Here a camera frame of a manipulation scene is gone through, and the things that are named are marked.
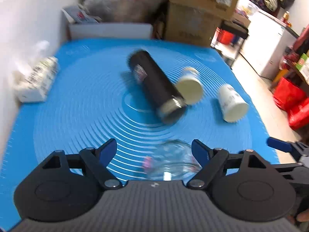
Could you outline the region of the person's hand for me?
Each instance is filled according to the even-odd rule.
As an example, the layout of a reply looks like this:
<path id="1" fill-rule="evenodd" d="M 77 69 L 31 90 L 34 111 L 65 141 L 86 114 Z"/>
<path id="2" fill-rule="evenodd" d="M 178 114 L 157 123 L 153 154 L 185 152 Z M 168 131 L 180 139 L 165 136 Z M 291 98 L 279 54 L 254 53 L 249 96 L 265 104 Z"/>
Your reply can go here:
<path id="1" fill-rule="evenodd" d="M 296 220 L 298 222 L 308 222 L 309 221 L 309 212 L 308 210 L 297 215 Z"/>

